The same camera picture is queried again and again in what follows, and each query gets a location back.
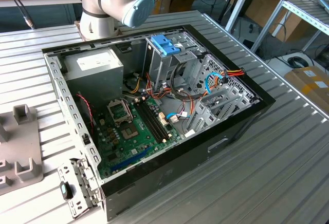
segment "cardboard box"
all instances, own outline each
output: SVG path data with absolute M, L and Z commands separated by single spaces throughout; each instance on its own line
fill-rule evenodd
M 329 114 L 329 77 L 318 67 L 297 68 L 284 78 Z

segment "ram slot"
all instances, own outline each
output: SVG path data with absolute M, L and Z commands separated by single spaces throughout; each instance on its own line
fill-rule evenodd
M 163 139 L 169 139 L 167 132 L 163 129 L 160 122 L 154 117 L 146 103 L 138 103 L 135 105 L 135 108 L 158 143 L 162 143 Z

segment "yellow wire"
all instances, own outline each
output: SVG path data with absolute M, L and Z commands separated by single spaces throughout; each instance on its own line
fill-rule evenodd
M 134 94 L 134 93 L 136 93 L 138 91 L 140 80 L 141 80 L 141 78 L 138 78 L 136 88 L 133 91 L 130 91 L 130 93 Z

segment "label on box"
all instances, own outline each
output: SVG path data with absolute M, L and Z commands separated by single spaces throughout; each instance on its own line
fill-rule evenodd
M 82 71 L 93 69 L 100 66 L 111 65 L 115 62 L 109 53 L 99 53 L 77 59 L 77 63 Z
M 306 75 L 308 75 L 309 77 L 315 77 L 315 76 L 316 76 L 315 73 L 312 72 L 312 71 L 310 71 L 310 70 L 308 70 L 308 71 L 304 71 L 304 73 L 305 73 Z
M 328 86 L 322 81 L 315 82 L 320 88 L 328 88 Z

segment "motherboard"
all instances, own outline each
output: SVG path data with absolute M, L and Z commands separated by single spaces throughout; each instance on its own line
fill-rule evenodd
M 97 114 L 95 136 L 102 158 L 98 166 L 102 179 L 182 139 L 162 114 L 151 97 L 138 102 L 113 100 Z

